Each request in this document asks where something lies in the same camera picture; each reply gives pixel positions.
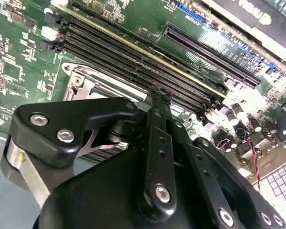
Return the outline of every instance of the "screw hole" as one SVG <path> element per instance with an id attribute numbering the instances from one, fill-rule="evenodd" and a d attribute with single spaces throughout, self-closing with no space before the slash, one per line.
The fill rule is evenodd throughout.
<path id="1" fill-rule="evenodd" d="M 206 170 L 204 170 L 204 174 L 205 174 L 207 177 L 209 177 L 209 176 L 210 176 L 209 172 L 208 172 L 208 171 L 206 171 Z"/>
<path id="2" fill-rule="evenodd" d="M 163 150 L 159 150 L 159 154 L 162 156 L 162 157 L 165 157 L 165 152 Z"/>
<path id="3" fill-rule="evenodd" d="M 166 139 L 163 137 L 160 137 L 159 140 L 160 140 L 160 142 L 166 142 Z"/>

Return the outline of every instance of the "capacitor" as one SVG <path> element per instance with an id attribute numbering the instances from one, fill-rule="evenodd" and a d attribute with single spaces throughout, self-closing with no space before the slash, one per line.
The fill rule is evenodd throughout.
<path id="1" fill-rule="evenodd" d="M 229 110 L 229 112 L 226 114 L 230 124 L 232 126 L 235 126 L 239 123 L 239 120 L 237 119 L 236 115 L 234 114 L 233 110 Z"/>
<path id="2" fill-rule="evenodd" d="M 260 126 L 260 124 L 258 123 L 258 121 L 255 118 L 251 119 L 250 123 L 251 123 L 255 132 L 260 132 L 262 130 L 262 127 Z"/>
<path id="3" fill-rule="evenodd" d="M 58 9 L 55 6 L 50 5 L 47 8 L 45 8 L 43 10 L 43 12 L 44 12 L 44 14 L 50 13 L 50 14 L 56 15 L 56 14 L 58 14 Z"/>
<path id="4" fill-rule="evenodd" d="M 234 137 L 232 135 L 229 135 L 228 139 L 230 140 L 229 141 L 230 147 L 232 149 L 235 149 L 237 147 L 237 144 L 236 144 Z"/>
<path id="5" fill-rule="evenodd" d="M 190 130 L 189 131 L 189 136 L 190 136 L 190 139 L 192 141 L 194 141 L 196 138 L 198 138 L 198 133 L 196 130 Z"/>
<path id="6" fill-rule="evenodd" d="M 276 133 L 277 133 L 276 127 L 275 127 L 275 125 L 273 124 L 273 122 L 267 121 L 267 122 L 265 123 L 265 125 L 266 125 L 267 131 L 268 131 L 269 133 L 271 133 L 271 134 L 276 134 Z"/>
<path id="7" fill-rule="evenodd" d="M 233 111 L 236 114 L 236 117 L 238 119 L 244 119 L 246 118 L 246 114 L 244 112 L 244 110 L 242 109 L 242 107 L 240 106 L 240 104 L 233 104 Z"/>
<path id="8" fill-rule="evenodd" d="M 223 150 L 226 152 L 226 153 L 229 153 L 229 152 L 231 152 L 231 147 L 230 147 L 230 144 L 229 143 L 227 143 L 227 144 L 225 144 L 224 146 L 223 146 Z"/>

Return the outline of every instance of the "pcie slot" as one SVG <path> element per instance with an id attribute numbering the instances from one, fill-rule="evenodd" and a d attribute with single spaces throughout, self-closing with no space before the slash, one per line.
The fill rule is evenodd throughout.
<path id="1" fill-rule="evenodd" d="M 102 24 L 103 26 L 105 26 L 109 30 L 113 29 L 114 31 L 119 30 L 119 31 L 123 32 L 123 35 L 134 38 L 136 41 L 138 41 L 141 45 L 145 46 L 149 50 L 151 50 L 151 48 L 152 48 L 154 50 L 159 51 L 160 53 L 162 53 L 162 55 L 160 55 L 160 56 L 164 59 L 166 59 L 166 57 L 168 57 L 168 59 L 166 59 L 166 60 L 168 62 L 171 62 L 174 66 L 177 66 L 181 70 L 183 70 L 187 73 L 190 73 L 195 78 L 198 78 L 200 80 L 204 79 L 203 81 L 205 81 L 208 85 L 216 84 L 217 90 L 221 91 L 223 94 L 226 93 L 227 88 L 225 88 L 225 86 L 223 86 L 223 84 L 221 84 L 217 79 L 210 77 L 207 74 L 199 72 L 198 70 L 193 68 L 190 64 L 188 64 L 184 60 L 180 59 L 179 57 L 176 57 L 176 56 L 172 55 L 171 53 L 168 53 L 167 51 L 156 46 L 155 44 L 141 38 L 136 33 L 125 29 L 121 25 L 119 25 L 113 21 L 107 20 L 102 15 L 99 15 L 99 14 L 95 13 L 94 11 L 92 11 L 90 8 L 87 8 L 87 6 L 82 4 L 81 2 L 78 2 L 76 0 L 70 0 L 68 2 L 68 7 L 70 9 L 77 9 L 77 10 L 84 12 L 85 14 L 90 16 L 91 20 L 98 21 L 100 24 Z"/>
<path id="2" fill-rule="evenodd" d="M 197 113 L 201 107 L 196 104 L 191 104 L 190 100 L 184 96 L 181 96 L 178 92 L 179 90 L 176 90 L 176 88 L 169 88 L 167 86 L 164 86 L 161 82 L 157 81 L 151 81 L 148 78 L 138 78 L 137 75 L 133 75 L 129 72 L 126 72 L 124 70 L 116 68 L 112 63 L 105 62 L 104 60 L 100 60 L 99 58 L 95 58 L 90 55 L 89 52 L 86 52 L 85 50 L 80 50 L 78 47 L 72 45 L 72 44 L 64 44 L 63 47 L 59 47 L 59 49 L 65 50 L 66 52 L 73 54 L 77 56 L 78 58 L 86 61 L 89 63 L 89 65 L 92 68 L 98 69 L 103 74 L 107 74 L 110 77 L 116 78 L 116 79 L 123 79 L 126 81 L 135 82 L 136 85 L 139 87 L 150 90 L 152 86 L 161 86 L 163 87 L 167 92 L 171 92 L 173 94 L 172 101 L 178 106 L 184 107 L 188 111 L 191 111 L 193 113 Z"/>
<path id="3" fill-rule="evenodd" d="M 120 68 L 126 72 L 129 72 L 133 75 L 137 75 L 140 78 L 151 78 L 153 81 L 158 82 L 159 84 L 163 85 L 164 88 L 167 90 L 173 90 L 176 88 L 176 84 L 172 84 L 169 81 L 159 77 L 158 75 L 154 74 L 153 72 L 143 68 L 142 66 L 132 63 L 128 61 L 127 59 L 123 59 L 121 56 L 118 56 L 117 54 L 113 52 L 108 52 L 104 50 L 102 47 L 97 46 L 95 44 L 89 43 L 84 38 L 75 35 L 75 34 L 69 34 L 66 37 L 66 41 L 68 41 L 70 44 L 73 44 L 74 46 L 78 48 L 82 48 L 86 52 L 89 52 L 91 56 L 94 56 L 95 58 L 99 58 L 103 62 L 106 61 L 108 63 L 111 63 L 115 65 L 116 68 Z M 205 103 L 206 100 L 200 99 L 199 97 L 185 91 L 181 90 L 180 95 L 183 95 L 189 102 L 192 104 L 199 105 L 201 103 Z"/>
<path id="4" fill-rule="evenodd" d="M 172 25 L 167 25 L 163 32 L 163 36 L 174 44 L 201 58 L 209 65 L 226 73 L 233 79 L 245 83 L 250 88 L 256 88 L 261 83 L 261 81 L 250 72 L 240 69 L 236 64 L 229 61 L 224 56 L 217 54 L 209 47 L 201 44 Z"/>
<path id="5" fill-rule="evenodd" d="M 191 91 L 191 93 L 197 94 L 198 96 L 206 96 L 206 97 L 210 97 L 211 95 L 211 93 L 208 90 L 196 84 L 195 82 L 186 79 L 184 77 L 181 77 L 179 74 L 168 69 L 167 67 L 164 67 L 161 64 L 156 63 L 155 61 L 151 60 L 148 57 L 143 57 L 142 55 L 139 55 L 138 53 L 134 52 L 131 48 L 127 46 L 125 47 L 123 44 L 118 43 L 113 39 L 108 39 L 108 37 L 106 37 L 104 34 L 94 30 L 93 28 L 86 26 L 81 22 L 72 21 L 71 24 L 69 24 L 68 29 L 82 35 L 83 37 L 91 40 L 92 42 L 98 42 L 105 48 L 110 49 L 111 51 L 114 51 L 116 53 L 119 53 L 120 55 L 123 55 L 125 58 L 131 61 L 135 60 L 138 63 L 142 63 L 143 67 L 148 67 L 148 69 L 156 69 L 154 73 L 158 74 L 160 77 L 165 77 L 166 79 L 170 80 L 173 83 L 183 84 L 184 87 L 187 88 L 187 90 Z"/>

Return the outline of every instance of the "black capacitor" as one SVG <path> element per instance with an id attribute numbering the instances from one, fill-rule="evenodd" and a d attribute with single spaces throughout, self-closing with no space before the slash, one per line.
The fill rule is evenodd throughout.
<path id="1" fill-rule="evenodd" d="M 237 147 L 237 144 L 236 144 L 236 141 L 234 139 L 234 137 L 232 135 L 229 135 L 228 139 L 230 140 L 229 141 L 229 145 L 232 149 L 236 148 Z"/>
<path id="2" fill-rule="evenodd" d="M 229 143 L 226 143 L 224 146 L 223 146 L 223 149 L 226 153 L 229 153 L 231 152 L 231 147 L 230 147 L 230 144 Z"/>
<path id="3" fill-rule="evenodd" d="M 262 130 L 262 127 L 260 126 L 260 124 L 258 123 L 258 121 L 255 118 L 251 119 L 250 123 L 251 123 L 255 132 L 260 132 Z"/>
<path id="4" fill-rule="evenodd" d="M 269 133 L 271 133 L 271 134 L 276 134 L 276 133 L 277 133 L 276 127 L 275 127 L 275 125 L 273 124 L 273 122 L 267 121 L 267 122 L 265 123 L 265 125 L 266 125 L 267 131 L 268 131 Z"/>

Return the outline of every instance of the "black expansion slot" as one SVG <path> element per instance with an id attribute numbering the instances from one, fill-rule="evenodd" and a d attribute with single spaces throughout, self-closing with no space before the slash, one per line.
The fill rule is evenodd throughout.
<path id="1" fill-rule="evenodd" d="M 261 84 L 261 81 L 250 72 L 241 69 L 235 63 L 172 25 L 167 25 L 163 32 L 163 37 L 250 88 L 254 89 Z"/>
<path id="2" fill-rule="evenodd" d="M 166 92 L 170 92 L 173 95 L 172 102 L 184 109 L 191 111 L 193 113 L 197 113 L 201 110 L 201 106 L 197 106 L 195 104 L 191 104 L 188 98 L 181 96 L 178 94 L 179 88 L 168 88 L 161 84 L 161 82 L 155 82 L 148 78 L 138 78 L 137 75 L 134 75 L 128 71 L 117 68 L 112 62 L 104 61 L 98 57 L 91 56 L 90 52 L 83 50 L 82 48 L 75 46 L 66 42 L 63 45 L 55 45 L 54 48 L 57 52 L 66 51 L 70 54 L 73 54 L 80 58 L 83 61 L 86 61 L 88 66 L 97 69 L 99 72 L 108 75 L 109 77 L 115 78 L 117 80 L 123 79 L 126 81 L 130 81 L 131 83 L 136 84 L 137 86 L 143 88 L 144 90 L 150 90 L 153 86 L 160 86 Z"/>
<path id="3" fill-rule="evenodd" d="M 189 63 L 182 60 L 181 58 L 172 55 L 171 53 L 167 52 L 166 50 L 160 48 L 159 46 L 156 46 L 154 43 L 140 37 L 138 34 L 124 28 L 123 26 L 119 25 L 118 23 L 115 23 L 113 21 L 108 20 L 107 18 L 103 17 L 102 15 L 94 12 L 91 8 L 88 8 L 85 4 L 82 2 L 76 1 L 76 0 L 69 0 L 68 7 L 72 9 L 77 9 L 83 13 L 85 13 L 87 16 L 89 16 L 89 19 L 91 21 L 94 21 L 95 23 L 101 24 L 102 26 L 106 27 L 107 29 L 111 30 L 112 32 L 116 33 L 118 31 L 118 35 L 120 36 L 126 36 L 135 39 L 136 42 L 139 42 L 140 45 L 144 46 L 147 50 L 152 52 L 153 50 L 156 50 L 156 52 L 153 52 L 155 55 L 160 55 L 163 59 L 167 60 L 168 62 L 171 62 L 172 65 L 177 66 L 179 69 L 183 70 L 184 72 L 189 73 L 193 77 L 203 81 L 205 84 L 212 85 L 214 88 L 216 88 L 218 91 L 220 91 L 223 94 L 227 94 L 227 88 L 219 82 L 217 79 L 215 79 L 212 76 L 209 76 L 205 73 L 199 72 L 197 69 L 193 68 Z"/>
<path id="4" fill-rule="evenodd" d="M 128 65 L 129 69 L 134 71 L 141 69 L 141 71 L 148 76 L 163 78 L 170 84 L 179 85 L 190 93 L 188 94 L 189 98 L 193 97 L 199 103 L 204 103 L 203 98 L 210 98 L 210 96 L 212 96 L 210 91 L 195 82 L 181 77 L 179 74 L 158 63 L 154 63 L 155 61 L 153 60 L 142 58 L 142 56 L 138 55 L 129 47 L 117 43 L 117 41 L 112 41 L 112 39 L 105 37 L 98 31 L 91 30 L 90 32 L 87 32 L 74 25 L 69 25 L 68 29 L 71 31 L 67 33 L 66 39 L 75 39 L 73 41 L 74 44 L 78 45 L 81 43 L 84 46 L 91 46 L 91 48 L 104 52 L 105 55 L 110 53 L 111 57 L 115 57 L 116 61 L 120 62 L 120 66 Z"/>

